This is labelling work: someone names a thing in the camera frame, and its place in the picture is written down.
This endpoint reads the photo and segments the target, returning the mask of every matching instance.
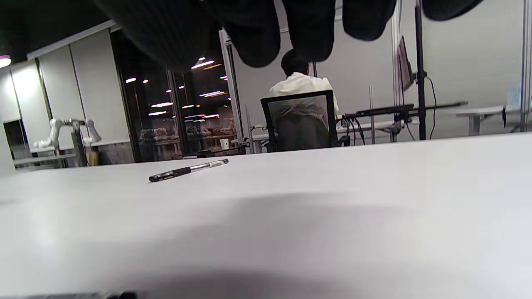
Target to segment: black pen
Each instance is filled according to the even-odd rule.
[[[229,160],[223,159],[223,160],[220,160],[220,161],[214,161],[214,162],[204,163],[204,164],[195,165],[195,166],[191,166],[191,167],[185,167],[185,168],[180,168],[180,169],[176,169],[176,170],[170,170],[170,171],[167,171],[167,172],[164,172],[164,173],[159,173],[158,175],[151,176],[148,179],[149,179],[150,182],[164,181],[164,180],[167,180],[167,179],[171,179],[171,178],[179,177],[179,176],[182,176],[182,175],[186,175],[188,173],[195,172],[195,171],[198,171],[198,170],[213,168],[213,167],[220,166],[220,165],[225,165],[227,163],[229,163]]]

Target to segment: mesh chair back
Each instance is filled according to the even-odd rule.
[[[332,147],[338,138],[333,99],[332,90],[262,99],[270,149]]]

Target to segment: cup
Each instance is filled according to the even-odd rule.
[[[229,149],[229,139],[228,138],[220,139],[220,144],[222,145],[222,150],[228,150]]]

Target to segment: robotic arm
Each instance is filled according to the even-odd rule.
[[[60,119],[51,119],[50,120],[50,136],[46,138],[45,140],[37,141],[34,143],[34,147],[49,147],[49,146],[57,146],[59,144],[59,133],[62,127],[79,127],[79,126],[86,126],[89,130],[89,134],[91,137],[85,137],[83,138],[83,143],[85,146],[89,146],[91,143],[98,142],[102,140],[98,132],[96,131],[96,128],[94,127],[94,121],[92,120],[60,120]]]

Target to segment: computer monitor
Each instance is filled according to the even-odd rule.
[[[406,91],[414,84],[414,75],[412,73],[412,66],[410,66],[410,62],[408,61],[404,36],[401,37],[401,42],[399,43],[398,57],[400,83],[403,87],[403,91]]]

